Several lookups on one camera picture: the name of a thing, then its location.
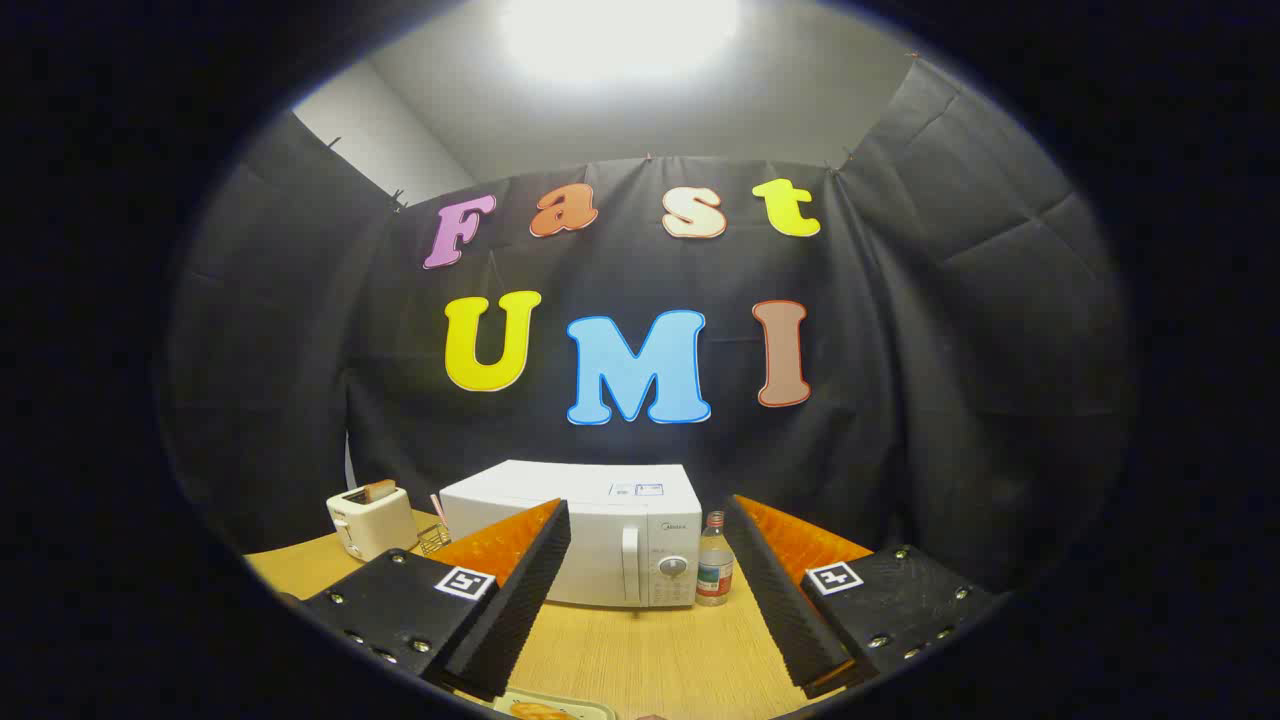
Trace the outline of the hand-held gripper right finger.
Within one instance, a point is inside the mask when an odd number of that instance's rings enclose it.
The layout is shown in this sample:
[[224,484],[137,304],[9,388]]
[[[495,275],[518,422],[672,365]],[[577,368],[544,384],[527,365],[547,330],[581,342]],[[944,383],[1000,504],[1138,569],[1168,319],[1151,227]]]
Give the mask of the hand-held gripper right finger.
[[918,665],[1001,596],[913,544],[878,551],[732,495],[727,537],[794,685],[808,698]]

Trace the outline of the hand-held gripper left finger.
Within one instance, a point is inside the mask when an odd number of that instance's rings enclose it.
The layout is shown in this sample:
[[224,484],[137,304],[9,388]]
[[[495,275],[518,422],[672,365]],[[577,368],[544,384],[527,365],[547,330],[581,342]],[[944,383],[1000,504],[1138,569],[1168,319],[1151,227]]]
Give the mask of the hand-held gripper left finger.
[[553,498],[428,556],[388,550],[300,611],[393,673],[494,700],[570,543],[570,506]]

